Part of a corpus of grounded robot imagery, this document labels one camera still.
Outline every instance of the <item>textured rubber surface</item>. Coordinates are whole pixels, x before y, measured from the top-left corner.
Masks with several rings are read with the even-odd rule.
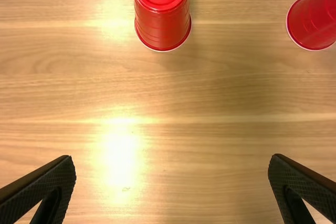
[[[281,155],[272,157],[268,178],[285,224],[315,223],[302,199],[336,223],[336,183]]]
[[[0,223],[15,223],[43,200],[30,223],[61,224],[75,183],[71,157],[59,157],[0,189]]]

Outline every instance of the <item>wooden table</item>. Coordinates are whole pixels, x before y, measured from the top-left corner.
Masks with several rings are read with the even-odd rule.
[[[283,223],[272,154],[336,180],[336,47],[289,39],[293,1],[191,0],[160,54],[133,0],[0,0],[0,187],[69,154],[65,224]]]

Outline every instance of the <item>wood grain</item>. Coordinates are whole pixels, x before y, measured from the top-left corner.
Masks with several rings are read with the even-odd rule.
[[[159,54],[133,0],[0,0],[0,187],[70,154],[65,224],[283,223],[272,154],[336,180],[336,50],[290,41],[293,1],[191,0]]]

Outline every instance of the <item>upside-down cup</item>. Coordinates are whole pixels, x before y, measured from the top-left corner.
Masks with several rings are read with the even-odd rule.
[[[135,31],[154,51],[180,47],[191,31],[189,0],[134,0]]]
[[[322,50],[336,41],[336,0],[297,0],[286,18],[290,38],[306,50]]]

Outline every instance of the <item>red plastic cup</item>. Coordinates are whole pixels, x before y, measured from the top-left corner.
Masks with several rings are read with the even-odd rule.
[[[180,47],[191,31],[189,0],[134,0],[135,31],[154,51]]]
[[[286,18],[290,38],[306,50],[322,50],[336,41],[336,0],[297,0]]]

